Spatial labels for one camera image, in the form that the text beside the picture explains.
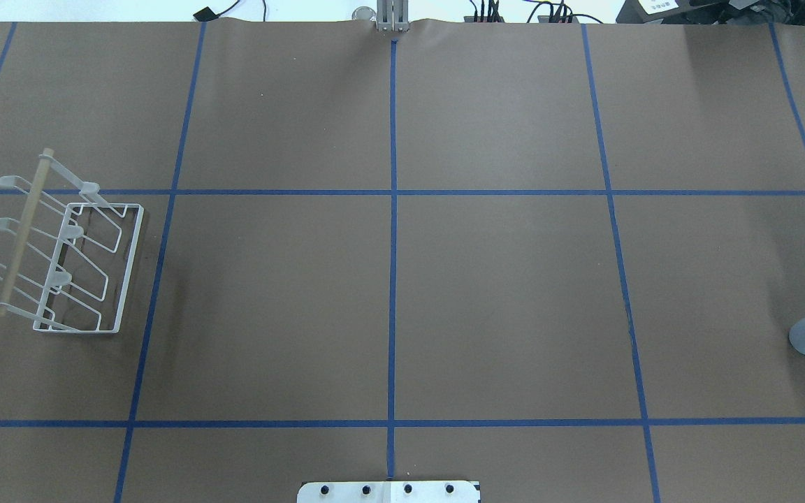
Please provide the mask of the black equipment on table edge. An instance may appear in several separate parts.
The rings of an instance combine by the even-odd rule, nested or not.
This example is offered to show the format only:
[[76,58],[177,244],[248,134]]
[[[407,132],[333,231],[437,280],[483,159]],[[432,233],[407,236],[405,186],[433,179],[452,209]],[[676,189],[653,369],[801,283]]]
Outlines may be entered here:
[[624,1],[616,23],[805,26],[805,1]]

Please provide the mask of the white metal mounting plate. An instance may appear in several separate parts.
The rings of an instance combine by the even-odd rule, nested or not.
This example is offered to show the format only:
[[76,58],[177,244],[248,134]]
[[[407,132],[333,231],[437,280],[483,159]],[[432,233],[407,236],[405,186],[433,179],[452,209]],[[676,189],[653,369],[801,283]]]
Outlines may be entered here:
[[305,483],[297,502],[480,502],[476,481],[324,481]]

